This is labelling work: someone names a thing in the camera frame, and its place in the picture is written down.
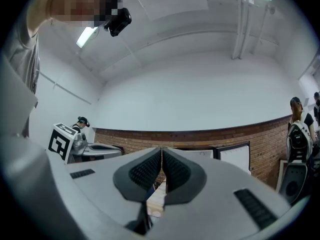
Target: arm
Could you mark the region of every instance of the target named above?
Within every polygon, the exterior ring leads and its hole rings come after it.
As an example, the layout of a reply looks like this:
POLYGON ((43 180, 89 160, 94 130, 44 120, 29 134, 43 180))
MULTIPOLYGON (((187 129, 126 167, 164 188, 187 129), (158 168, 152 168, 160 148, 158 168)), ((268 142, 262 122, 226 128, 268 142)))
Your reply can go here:
POLYGON ((315 136, 315 127, 314 127, 313 123, 310 125, 310 135, 311 135, 313 143, 315 143, 317 140, 316 140, 316 136, 315 136))
POLYGON ((111 8, 106 8, 107 1, 110 0, 32 0, 27 10, 29 35, 33 37, 50 19, 66 23, 92 22, 94 16, 111 12, 111 8))

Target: red brick wall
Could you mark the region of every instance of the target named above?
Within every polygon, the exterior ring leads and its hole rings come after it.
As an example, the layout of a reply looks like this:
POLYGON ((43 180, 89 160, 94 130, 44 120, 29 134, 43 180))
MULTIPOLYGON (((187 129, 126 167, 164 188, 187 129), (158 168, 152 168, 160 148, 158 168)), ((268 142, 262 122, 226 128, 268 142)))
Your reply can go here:
MULTIPOLYGON (((251 175, 276 188, 279 159, 286 157, 288 121, 286 116, 254 125, 201 131, 128 131, 96 129, 95 142, 118 145, 125 154, 151 147, 223 147, 250 141, 251 175)), ((158 179, 163 180, 161 172, 158 179)))

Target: ceiling light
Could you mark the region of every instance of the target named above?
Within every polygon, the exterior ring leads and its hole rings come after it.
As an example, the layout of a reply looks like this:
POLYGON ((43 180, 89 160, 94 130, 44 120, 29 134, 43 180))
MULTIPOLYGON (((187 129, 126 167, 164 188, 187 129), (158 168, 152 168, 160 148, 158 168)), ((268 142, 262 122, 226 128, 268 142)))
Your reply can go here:
POLYGON ((76 41, 76 44, 82 48, 85 43, 88 41, 88 39, 91 37, 91 35, 96 31, 97 27, 91 28, 86 27, 80 37, 78 38, 78 41, 76 41))

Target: white pipe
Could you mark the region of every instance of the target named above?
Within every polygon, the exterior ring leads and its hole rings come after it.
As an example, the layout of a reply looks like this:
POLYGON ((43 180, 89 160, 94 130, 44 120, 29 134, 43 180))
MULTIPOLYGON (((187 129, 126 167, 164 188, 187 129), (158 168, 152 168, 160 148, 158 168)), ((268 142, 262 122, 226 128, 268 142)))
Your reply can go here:
MULTIPOLYGON (((243 41, 243 33, 244 33, 244 27, 245 27, 245 10, 246 10, 246 0, 243 0, 242 1, 242 12, 241 12, 241 28, 240 28, 240 36, 239 36, 239 41, 243 41)), ((237 49, 237 56, 239 56, 239 53, 240 53, 240 48, 237 49)))
POLYGON ((242 37, 242 32, 243 32, 243 29, 244 29, 244 3, 245 3, 246 0, 238 0, 238 25, 237 25, 237 36, 236 36, 236 40, 235 40, 235 45, 234 45, 234 49, 233 49, 233 53, 232 53, 232 56, 231 56, 231 59, 235 59, 237 57, 237 51, 238 51, 238 46, 239 46, 239 41, 240 41, 240 38, 242 37))
POLYGON ((262 25, 261 25, 261 28, 260 28, 259 37, 257 38, 257 40, 256 40, 256 42, 254 44, 253 50, 252 50, 252 54, 253 55, 256 53, 257 46, 258 46, 258 44, 260 42, 260 39, 261 39, 261 36, 262 36, 262 32, 264 30, 265 20, 266 20, 268 9, 269 9, 269 6, 266 4, 265 8, 264 8, 264 14, 263 14, 262 25))
POLYGON ((245 26, 245 35, 242 42, 242 47, 239 55, 239 59, 243 58, 243 55, 246 50, 246 46, 248 43, 248 37, 251 31, 252 21, 253 21, 253 5, 255 4, 254 0, 248 0, 248 17, 246 20, 246 26, 245 26))

